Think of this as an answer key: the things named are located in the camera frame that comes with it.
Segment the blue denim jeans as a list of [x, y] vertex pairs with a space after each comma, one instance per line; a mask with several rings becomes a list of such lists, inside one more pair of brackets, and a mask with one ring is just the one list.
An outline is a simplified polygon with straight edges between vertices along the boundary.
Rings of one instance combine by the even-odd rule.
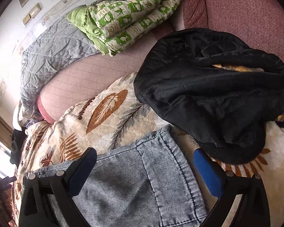
[[170, 125], [99, 155], [73, 202], [90, 226], [199, 226], [207, 217]]

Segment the black cloth at bed end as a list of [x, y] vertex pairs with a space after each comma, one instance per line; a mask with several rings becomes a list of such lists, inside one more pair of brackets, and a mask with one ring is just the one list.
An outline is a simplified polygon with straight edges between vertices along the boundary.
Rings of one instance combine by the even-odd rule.
[[24, 144], [27, 135], [24, 131], [19, 131], [14, 129], [11, 135], [11, 157], [10, 163], [16, 165], [16, 167], [20, 164], [22, 146]]

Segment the leaf pattern beige blanket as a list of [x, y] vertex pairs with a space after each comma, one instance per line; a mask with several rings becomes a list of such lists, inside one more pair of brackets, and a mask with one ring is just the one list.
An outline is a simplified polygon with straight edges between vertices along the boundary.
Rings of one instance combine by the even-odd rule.
[[[104, 154], [166, 125], [148, 105], [135, 97], [135, 76], [135, 73], [124, 76], [97, 96], [71, 106], [54, 124], [40, 121], [28, 128], [11, 193], [15, 221], [19, 220], [25, 173], [77, 159], [88, 147]], [[266, 144], [253, 161], [241, 165], [222, 162], [221, 167], [243, 177], [260, 174], [271, 225], [284, 223], [284, 128], [268, 122]]]

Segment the black quilted jacket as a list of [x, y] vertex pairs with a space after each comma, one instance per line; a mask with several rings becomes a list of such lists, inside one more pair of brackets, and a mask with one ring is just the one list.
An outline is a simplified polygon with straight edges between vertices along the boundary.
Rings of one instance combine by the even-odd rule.
[[240, 165], [261, 153], [267, 122], [284, 115], [284, 63], [233, 34], [185, 29], [153, 46], [134, 91], [210, 157]]

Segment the grey quilted pillow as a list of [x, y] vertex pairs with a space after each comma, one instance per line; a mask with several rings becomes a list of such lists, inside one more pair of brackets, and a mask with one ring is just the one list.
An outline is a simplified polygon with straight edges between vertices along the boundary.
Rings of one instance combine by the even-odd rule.
[[66, 16], [51, 24], [22, 54], [18, 122], [27, 124], [39, 92], [59, 71], [99, 52]]

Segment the green white patterned quilt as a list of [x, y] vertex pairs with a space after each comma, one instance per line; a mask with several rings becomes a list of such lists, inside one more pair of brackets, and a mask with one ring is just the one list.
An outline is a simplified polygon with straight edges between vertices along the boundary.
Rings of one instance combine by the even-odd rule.
[[102, 55], [114, 56], [166, 21], [181, 1], [103, 1], [75, 9], [66, 18]]

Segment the beige wall switch plate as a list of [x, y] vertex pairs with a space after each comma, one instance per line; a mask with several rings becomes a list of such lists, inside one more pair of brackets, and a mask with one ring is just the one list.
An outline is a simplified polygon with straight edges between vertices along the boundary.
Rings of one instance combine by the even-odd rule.
[[41, 7], [39, 4], [36, 4], [30, 12], [23, 18], [23, 24], [26, 25], [31, 19], [33, 19], [39, 12], [41, 11]]

